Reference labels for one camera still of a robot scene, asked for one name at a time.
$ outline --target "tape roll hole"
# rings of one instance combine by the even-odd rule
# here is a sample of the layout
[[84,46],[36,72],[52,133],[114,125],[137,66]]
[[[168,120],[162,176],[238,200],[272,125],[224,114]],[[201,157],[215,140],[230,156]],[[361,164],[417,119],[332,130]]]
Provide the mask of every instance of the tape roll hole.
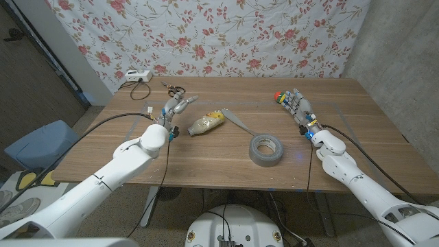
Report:
[[276,145],[273,141],[262,139],[257,143],[257,149],[262,154],[273,154],[276,151]]

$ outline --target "scissors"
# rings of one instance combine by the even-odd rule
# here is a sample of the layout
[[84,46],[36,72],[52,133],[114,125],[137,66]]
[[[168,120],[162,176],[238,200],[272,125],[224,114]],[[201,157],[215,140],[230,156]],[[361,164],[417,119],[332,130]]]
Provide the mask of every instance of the scissors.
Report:
[[173,97],[177,92],[183,92],[186,93],[186,89],[182,88],[181,86],[172,86],[169,85],[166,82],[162,81],[163,86],[167,87],[167,94],[171,97]]

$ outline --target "wooden table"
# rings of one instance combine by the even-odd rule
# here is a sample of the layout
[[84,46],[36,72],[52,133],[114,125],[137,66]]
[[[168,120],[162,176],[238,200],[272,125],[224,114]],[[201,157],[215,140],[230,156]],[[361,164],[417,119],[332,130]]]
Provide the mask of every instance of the wooden table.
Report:
[[[322,124],[339,128],[358,140],[367,153],[396,181],[415,194],[438,194],[439,180],[416,150],[408,143],[373,99],[355,80],[291,78],[152,78],[151,95],[145,100],[130,98],[131,89],[122,89],[103,109],[92,125],[121,113],[145,113],[153,106],[155,116],[169,99],[164,80],[184,87],[186,97],[199,95],[194,104],[172,123],[180,127],[180,136],[170,145],[169,168],[164,186],[225,189],[276,189],[302,191],[307,187],[310,143],[299,135],[293,117],[274,101],[276,91],[297,88],[312,104]],[[141,97],[147,88],[134,94]],[[252,138],[234,123],[225,123],[204,135],[190,137],[186,129],[206,113],[228,108],[249,129],[277,136],[284,145],[281,162],[269,168],[255,165],[248,157]],[[115,148],[127,139],[143,134],[151,124],[140,117],[124,117],[105,123],[80,141],[54,172],[54,179],[80,182],[112,159]],[[401,193],[345,138],[346,150],[361,170],[389,191]],[[164,171],[167,147],[140,176],[129,183],[159,185]],[[325,174],[322,162],[313,156],[311,191],[342,192],[346,187]]]

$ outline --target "roll of duct tape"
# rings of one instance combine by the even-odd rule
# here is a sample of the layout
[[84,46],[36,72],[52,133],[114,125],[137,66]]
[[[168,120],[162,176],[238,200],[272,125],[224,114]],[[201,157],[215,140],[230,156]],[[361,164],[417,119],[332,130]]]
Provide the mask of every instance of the roll of duct tape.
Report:
[[[233,114],[228,109],[222,109],[222,113],[228,120],[232,121],[239,127],[243,128],[247,132],[253,135],[252,140],[250,141],[250,147],[248,150],[248,154],[250,159],[257,165],[262,167],[272,167],[275,166],[281,160],[283,154],[283,145],[277,137],[270,134],[258,134],[250,129],[238,119],[238,117]],[[263,154],[258,150],[260,146],[269,147],[273,153],[272,154]]]
[[[269,147],[273,153],[263,154],[258,150],[259,146]],[[253,136],[250,141],[250,147],[248,150],[250,159],[257,165],[262,167],[275,166],[282,158],[283,145],[277,137],[270,134],[257,134]]]

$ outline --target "gray wall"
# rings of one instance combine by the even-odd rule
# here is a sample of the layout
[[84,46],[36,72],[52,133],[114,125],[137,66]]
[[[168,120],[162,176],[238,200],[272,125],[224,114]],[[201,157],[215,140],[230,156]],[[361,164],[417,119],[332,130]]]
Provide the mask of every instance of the gray wall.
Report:
[[439,171],[438,0],[372,0],[343,77],[357,79]]
[[46,3],[28,0],[14,0],[14,2],[66,67],[89,102],[95,106],[106,105],[112,98],[112,93],[97,77]]

